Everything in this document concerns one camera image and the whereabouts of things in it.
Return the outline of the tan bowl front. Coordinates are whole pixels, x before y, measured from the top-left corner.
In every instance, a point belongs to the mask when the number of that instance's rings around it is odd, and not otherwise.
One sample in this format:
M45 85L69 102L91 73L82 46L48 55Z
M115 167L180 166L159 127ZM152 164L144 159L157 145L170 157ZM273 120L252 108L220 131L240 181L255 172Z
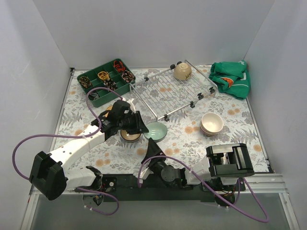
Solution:
M112 110L112 106L109 106L106 110L107 110L108 112L104 115L104 117L107 117L107 116L108 116L109 111Z

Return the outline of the dark patterned bowl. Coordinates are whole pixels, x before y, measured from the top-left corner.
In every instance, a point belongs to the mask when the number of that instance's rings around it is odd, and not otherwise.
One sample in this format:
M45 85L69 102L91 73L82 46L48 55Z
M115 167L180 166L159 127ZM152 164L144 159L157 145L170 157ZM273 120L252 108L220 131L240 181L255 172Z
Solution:
M121 130L120 136L124 141L135 142L140 138L141 134L129 134L126 130Z

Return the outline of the light green bowl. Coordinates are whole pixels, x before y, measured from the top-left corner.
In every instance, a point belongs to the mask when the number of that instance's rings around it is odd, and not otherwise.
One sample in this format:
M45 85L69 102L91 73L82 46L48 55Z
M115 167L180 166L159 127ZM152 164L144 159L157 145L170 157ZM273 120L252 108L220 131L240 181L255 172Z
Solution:
M161 122L150 122L146 125L149 130L148 133L144 133L144 137L149 140L153 139L155 142L162 141L167 135L167 127L165 124Z

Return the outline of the cream embossed bowl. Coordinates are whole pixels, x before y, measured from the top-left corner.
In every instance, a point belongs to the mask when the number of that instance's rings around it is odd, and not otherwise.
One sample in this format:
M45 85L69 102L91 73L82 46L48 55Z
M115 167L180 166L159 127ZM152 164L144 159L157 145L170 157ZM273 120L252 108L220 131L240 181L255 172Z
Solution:
M223 119L216 113L205 113L201 118L201 127L208 133L218 133L224 127Z

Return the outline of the beige bowl back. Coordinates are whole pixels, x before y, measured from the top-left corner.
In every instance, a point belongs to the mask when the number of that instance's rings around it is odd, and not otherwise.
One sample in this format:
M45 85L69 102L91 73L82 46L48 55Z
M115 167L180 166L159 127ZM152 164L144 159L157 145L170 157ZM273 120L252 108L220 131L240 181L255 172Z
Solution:
M179 63L174 70L174 78L181 81L187 81L192 75L192 69L187 63Z

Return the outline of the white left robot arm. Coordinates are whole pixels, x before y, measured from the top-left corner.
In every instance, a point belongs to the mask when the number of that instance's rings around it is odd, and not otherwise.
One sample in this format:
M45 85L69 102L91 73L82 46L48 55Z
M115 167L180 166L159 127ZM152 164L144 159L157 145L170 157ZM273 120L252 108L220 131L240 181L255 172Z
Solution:
M110 111L102 112L85 131L62 147L49 153L39 152L33 162L30 183L48 200L58 198L66 189L100 190L103 175L98 169L86 166L70 170L70 167L120 130L130 135L149 131L132 99L115 101Z

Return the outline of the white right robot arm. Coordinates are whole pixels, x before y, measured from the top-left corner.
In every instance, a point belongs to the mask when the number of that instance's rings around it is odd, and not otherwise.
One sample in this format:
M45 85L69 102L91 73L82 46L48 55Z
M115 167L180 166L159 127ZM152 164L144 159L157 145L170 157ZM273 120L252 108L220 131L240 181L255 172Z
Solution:
M165 163L167 156L150 138L145 157L137 175L138 186L152 172L167 187L190 188L202 181L212 181L212 187L228 190L239 178L255 174L248 148L244 143L209 146L205 157L192 167L174 168Z

